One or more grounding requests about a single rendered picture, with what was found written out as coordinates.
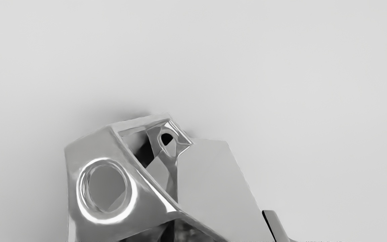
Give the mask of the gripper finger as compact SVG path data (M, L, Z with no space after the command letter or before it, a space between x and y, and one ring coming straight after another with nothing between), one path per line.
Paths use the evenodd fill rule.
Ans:
M268 228L273 235L275 242L298 242L287 236L277 214L273 210L263 210L262 215L267 222Z

